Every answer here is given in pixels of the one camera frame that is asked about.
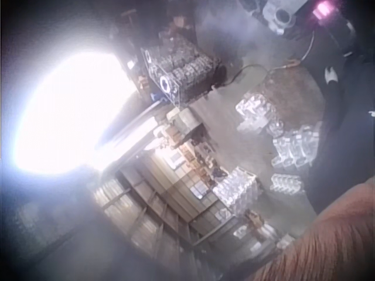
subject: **stack of glass bottles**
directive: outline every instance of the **stack of glass bottles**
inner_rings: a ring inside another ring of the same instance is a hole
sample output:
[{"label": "stack of glass bottles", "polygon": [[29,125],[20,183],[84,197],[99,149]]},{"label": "stack of glass bottles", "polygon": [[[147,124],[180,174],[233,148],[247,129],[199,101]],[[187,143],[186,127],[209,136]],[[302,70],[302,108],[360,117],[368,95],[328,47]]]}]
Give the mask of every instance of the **stack of glass bottles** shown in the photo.
[{"label": "stack of glass bottles", "polygon": [[237,127],[238,131],[260,133],[265,128],[274,138],[284,133],[284,124],[275,107],[258,92],[246,93],[236,105],[236,110],[244,118]]},{"label": "stack of glass bottles", "polygon": [[278,156],[273,158],[271,164],[275,168],[295,166],[297,169],[311,165],[318,152],[321,125],[321,122],[315,127],[302,125],[298,131],[289,131],[284,136],[274,139]]},{"label": "stack of glass bottles", "polygon": [[274,174],[271,177],[271,191],[294,195],[303,190],[304,184],[299,176],[289,174]]},{"label": "stack of glass bottles", "polygon": [[213,188],[214,194],[235,214],[242,214],[261,194],[256,176],[235,168]]}]

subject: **hose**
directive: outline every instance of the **hose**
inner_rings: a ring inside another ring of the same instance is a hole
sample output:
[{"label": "hose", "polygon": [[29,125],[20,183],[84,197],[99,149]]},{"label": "hose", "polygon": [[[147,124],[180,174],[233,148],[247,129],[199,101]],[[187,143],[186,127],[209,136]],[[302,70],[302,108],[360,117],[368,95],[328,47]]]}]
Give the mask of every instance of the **hose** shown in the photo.
[{"label": "hose", "polygon": [[273,70],[286,69],[286,68],[291,68],[291,67],[299,66],[300,63],[301,63],[302,61],[304,61],[304,60],[307,58],[307,56],[309,55],[309,53],[310,53],[310,51],[311,51],[311,49],[312,49],[312,45],[314,44],[314,41],[315,41],[315,30],[312,32],[312,36],[311,36],[311,40],[310,40],[310,45],[309,45],[309,47],[308,47],[306,53],[302,56],[302,58],[301,58],[300,60],[291,60],[287,65],[280,66],[280,67],[274,67],[274,68],[272,68],[271,70],[267,70],[267,69],[266,69],[264,66],[262,66],[261,64],[257,64],[257,63],[248,64],[248,65],[242,67],[242,68],[236,73],[236,75],[233,76],[232,80],[231,80],[230,82],[228,82],[228,83],[223,84],[222,87],[224,87],[224,86],[228,86],[228,85],[232,84],[232,83],[236,80],[236,78],[242,73],[242,71],[243,71],[245,68],[248,68],[248,67],[260,67],[260,68],[264,69],[265,72],[266,72],[266,76],[264,77],[264,79],[265,79],[265,78],[267,77],[267,75],[268,75],[271,71],[273,71]]}]

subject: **factory floor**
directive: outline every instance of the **factory floor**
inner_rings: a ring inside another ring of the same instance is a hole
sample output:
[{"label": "factory floor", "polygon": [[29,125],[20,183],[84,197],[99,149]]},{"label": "factory floor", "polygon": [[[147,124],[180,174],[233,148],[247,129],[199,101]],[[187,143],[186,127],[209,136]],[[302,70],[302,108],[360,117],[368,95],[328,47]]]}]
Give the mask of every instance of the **factory floor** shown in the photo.
[{"label": "factory floor", "polygon": [[[240,4],[234,3],[229,7],[217,8],[215,15],[205,6],[196,9],[198,45],[206,53],[222,59],[229,78],[247,64],[261,64],[270,69],[284,65],[290,58],[304,55],[310,44],[310,36],[299,41],[280,38],[252,18]],[[319,45],[319,41],[326,39],[325,36],[316,35],[314,44]],[[310,56],[321,56],[319,52],[322,52],[321,48],[313,47]],[[330,49],[325,50],[323,55],[337,56]],[[316,76],[321,73],[321,77],[314,77],[315,80],[323,79],[324,67],[314,67]],[[339,60],[336,67],[342,67]],[[211,91],[190,107],[203,121],[219,163],[229,171],[241,166],[256,174],[267,190],[274,173],[271,166],[271,159],[275,157],[272,138],[267,134],[254,136],[251,133],[239,133],[237,126],[242,118],[235,109],[242,96],[261,83],[264,77],[262,68],[249,67],[233,83]],[[295,237],[300,236],[316,217],[305,194],[285,196],[267,191],[254,209],[270,225]]]}]

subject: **glove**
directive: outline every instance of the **glove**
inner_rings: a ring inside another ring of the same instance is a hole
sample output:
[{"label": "glove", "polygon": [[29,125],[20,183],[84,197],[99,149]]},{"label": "glove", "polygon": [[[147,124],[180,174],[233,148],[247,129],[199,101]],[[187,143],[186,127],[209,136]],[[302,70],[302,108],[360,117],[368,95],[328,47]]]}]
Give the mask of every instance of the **glove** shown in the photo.
[{"label": "glove", "polygon": [[324,77],[326,79],[326,83],[328,84],[331,81],[339,82],[339,78],[335,69],[333,67],[326,67],[324,71]]}]

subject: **pink light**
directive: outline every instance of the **pink light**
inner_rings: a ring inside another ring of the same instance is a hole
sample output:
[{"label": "pink light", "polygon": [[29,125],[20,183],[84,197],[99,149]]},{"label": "pink light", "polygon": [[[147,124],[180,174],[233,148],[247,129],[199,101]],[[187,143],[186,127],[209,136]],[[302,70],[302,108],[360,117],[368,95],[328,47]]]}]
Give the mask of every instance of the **pink light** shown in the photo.
[{"label": "pink light", "polygon": [[313,11],[313,14],[319,19],[323,19],[327,17],[332,11],[334,7],[328,1],[320,3],[316,9]]}]

